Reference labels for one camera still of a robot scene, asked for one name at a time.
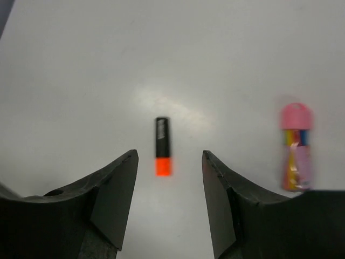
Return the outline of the orange highlighter marker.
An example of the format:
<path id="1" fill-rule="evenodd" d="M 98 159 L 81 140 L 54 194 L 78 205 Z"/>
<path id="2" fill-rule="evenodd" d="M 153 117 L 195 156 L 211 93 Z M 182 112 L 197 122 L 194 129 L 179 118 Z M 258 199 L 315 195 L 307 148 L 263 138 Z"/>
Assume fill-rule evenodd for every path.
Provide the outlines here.
<path id="1" fill-rule="evenodd" d="M 170 119 L 168 117 L 157 117 L 155 119 L 155 144 L 156 175 L 160 177 L 171 176 L 173 163 Z"/>

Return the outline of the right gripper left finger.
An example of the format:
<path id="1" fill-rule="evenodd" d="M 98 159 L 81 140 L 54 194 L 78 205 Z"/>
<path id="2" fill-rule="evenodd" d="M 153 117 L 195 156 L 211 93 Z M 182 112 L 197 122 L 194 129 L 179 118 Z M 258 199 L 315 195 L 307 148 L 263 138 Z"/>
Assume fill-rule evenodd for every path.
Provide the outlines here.
<path id="1" fill-rule="evenodd" d="M 1 186 L 1 258 L 116 258 L 138 163 L 130 150 L 43 196 L 21 197 Z"/>

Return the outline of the pink-capped tube of pens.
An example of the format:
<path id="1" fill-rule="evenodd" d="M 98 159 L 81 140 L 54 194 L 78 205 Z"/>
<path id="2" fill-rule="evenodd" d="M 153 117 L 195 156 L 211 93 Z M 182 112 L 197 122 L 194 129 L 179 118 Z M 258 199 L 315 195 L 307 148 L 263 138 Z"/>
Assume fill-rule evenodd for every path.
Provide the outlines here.
<path id="1" fill-rule="evenodd" d="M 311 109 L 303 103 L 290 103 L 280 113 L 280 128 L 284 140 L 282 187 L 289 192 L 310 189 L 312 160 L 309 143 L 313 127 Z"/>

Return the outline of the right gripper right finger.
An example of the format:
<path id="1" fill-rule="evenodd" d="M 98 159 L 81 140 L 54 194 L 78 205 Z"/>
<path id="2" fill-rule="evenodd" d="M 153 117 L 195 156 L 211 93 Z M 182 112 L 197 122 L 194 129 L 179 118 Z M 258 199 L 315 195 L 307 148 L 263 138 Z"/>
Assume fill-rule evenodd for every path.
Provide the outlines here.
<path id="1" fill-rule="evenodd" d="M 210 151 L 203 183 L 215 258 L 344 258 L 344 192 L 293 198 L 234 172 Z"/>

